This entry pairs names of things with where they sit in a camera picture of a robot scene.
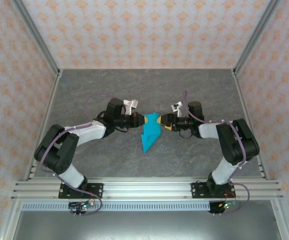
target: orange patterned wall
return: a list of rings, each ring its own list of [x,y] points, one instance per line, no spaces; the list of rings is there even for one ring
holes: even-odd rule
[[[233,68],[270,0],[24,0],[59,68]]]
[[[289,0],[281,1],[238,78],[262,158],[289,204]]]
[[[54,74],[10,0],[0,0],[0,229],[25,176]]]

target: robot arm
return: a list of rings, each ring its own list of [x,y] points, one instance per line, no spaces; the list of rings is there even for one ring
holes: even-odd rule
[[[230,181],[232,174],[241,166],[243,161],[242,149],[228,124],[201,123],[191,116],[178,117],[180,109],[176,109],[177,106],[181,106],[181,103],[178,102],[172,105],[173,111],[178,111],[177,114],[165,114],[158,119],[158,122],[165,128],[174,132],[190,130],[192,136],[197,138],[219,139],[223,157],[218,167],[209,175],[207,181],[211,195],[215,195],[215,189],[217,186],[227,184]],[[200,102],[189,102],[188,109],[195,117],[205,120]],[[246,162],[250,161],[253,157],[259,154],[259,145],[244,119],[237,119],[231,123],[237,130],[242,141],[246,152]]]
[[[132,110],[138,102],[122,101],[112,98],[105,111],[92,121],[79,126],[62,127],[58,124],[51,126],[34,153],[34,158],[40,162],[51,142],[64,130],[72,129],[56,141],[47,154],[43,165],[52,170],[65,182],[87,191],[88,180],[72,164],[76,147],[95,139],[102,139],[112,134],[116,128],[137,128],[145,124],[145,117]]]

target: blue object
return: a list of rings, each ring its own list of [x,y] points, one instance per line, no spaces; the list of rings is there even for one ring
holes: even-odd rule
[[[158,113],[146,114],[144,116],[147,118],[147,123],[143,125],[141,139],[143,152],[146,153],[161,135],[161,126],[157,123],[157,119],[159,118]]]

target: gray marble floor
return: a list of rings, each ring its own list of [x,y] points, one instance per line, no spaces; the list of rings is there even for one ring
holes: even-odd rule
[[[89,121],[87,97],[106,92],[120,99],[137,99],[137,111],[171,113],[171,104],[188,90],[188,102],[202,103],[206,120],[243,118],[243,109],[229,69],[104,69],[64,70],[51,108],[47,129],[53,124],[75,126]],[[88,104],[95,118],[106,109],[109,97],[96,96]],[[128,133],[115,131],[104,139],[80,145],[73,164],[87,177],[195,177],[214,170],[222,152],[217,139],[182,139],[177,132],[161,128],[161,136],[143,152],[143,128]],[[246,164],[239,176],[259,176],[257,160]],[[47,174],[36,171],[35,176]]]

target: aluminum frame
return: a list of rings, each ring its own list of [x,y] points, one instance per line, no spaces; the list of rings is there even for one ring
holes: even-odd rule
[[[214,201],[223,198],[192,198],[191,183],[205,182],[201,177],[89,177],[89,183],[104,183],[104,201]],[[250,191],[250,200],[282,200],[279,181],[259,177],[237,177],[233,182],[244,183]],[[12,201],[68,201],[58,199],[60,181],[53,177],[35,177],[18,181],[11,196]],[[237,200],[245,201],[247,192],[235,186]]]
[[[6,214],[6,217],[1,227],[0,240],[14,239],[22,207],[22,201],[14,201],[11,203],[11,208]]]
[[[43,120],[42,120],[42,123],[40,126],[39,136],[38,136],[37,142],[35,144],[35,148],[33,149],[32,154],[31,154],[32,157],[31,157],[30,164],[28,165],[28,168],[26,170],[26,174],[25,174],[25,178],[24,178],[26,181],[29,178],[32,178],[34,176],[34,174],[33,175],[31,174],[33,167],[37,166],[37,161],[34,159],[34,153],[35,153],[37,147],[39,146],[40,142],[42,141],[42,139],[44,137],[44,133],[46,130],[46,125],[47,125],[48,118],[50,115],[51,107],[52,107],[52,104],[53,104],[54,99],[55,99],[56,91],[58,88],[58,83],[59,83],[59,80],[62,76],[62,73],[63,73],[63,70],[61,69],[60,72],[58,74],[56,74],[56,76],[54,78],[51,94],[49,97],[49,101],[48,101],[48,104],[45,108]]]
[[[253,129],[253,125],[251,124],[251,120],[250,120],[250,117],[249,117],[249,113],[248,113],[248,110],[247,110],[247,105],[246,105],[246,102],[245,102],[245,99],[243,97],[243,94],[242,94],[242,91],[241,91],[241,87],[240,87],[240,83],[239,83],[239,79],[238,79],[238,76],[235,74],[235,71],[233,69],[231,69],[231,72],[232,72],[232,76],[233,76],[233,79],[234,79],[234,83],[235,83],[235,86],[236,86],[236,89],[238,91],[238,95],[239,95],[239,99],[240,99],[240,102],[241,102],[241,105],[242,105],[242,110],[243,110],[243,114],[244,114],[244,117],[245,117],[245,120],[252,132],[252,134],[255,134],[254,132],[254,129]],[[264,163],[263,159],[262,159],[262,156],[261,156],[261,152],[256,156],[256,159],[258,161],[258,165],[259,165],[259,170],[260,170],[260,174],[263,178],[265,178],[266,180],[269,179],[269,170],[266,166],[266,164]]]
[[[289,211],[286,201],[272,200],[272,210],[282,240],[289,240]]]
[[[280,2],[281,2],[281,0],[271,0],[270,3],[268,4],[266,10],[264,11],[264,14],[262,15],[258,25],[255,27],[247,45],[245,46],[236,66],[234,68],[234,72],[236,75],[238,75],[239,72],[241,71],[241,69],[244,67],[251,52],[253,51],[253,49],[257,45],[257,42],[258,42],[261,34],[263,33],[266,26],[268,25],[271,17],[275,14],[276,9],[277,9]]]
[[[47,61],[50,69],[55,73],[58,74],[59,68],[57,67],[56,61],[54,60],[53,56],[51,55],[45,41],[41,37],[34,21],[32,20],[28,10],[23,3],[22,0],[11,0],[14,5],[14,8],[18,11],[19,15],[21,16],[23,22],[25,23],[27,29],[31,33],[34,41],[38,45],[42,55],[44,56],[45,60]]]

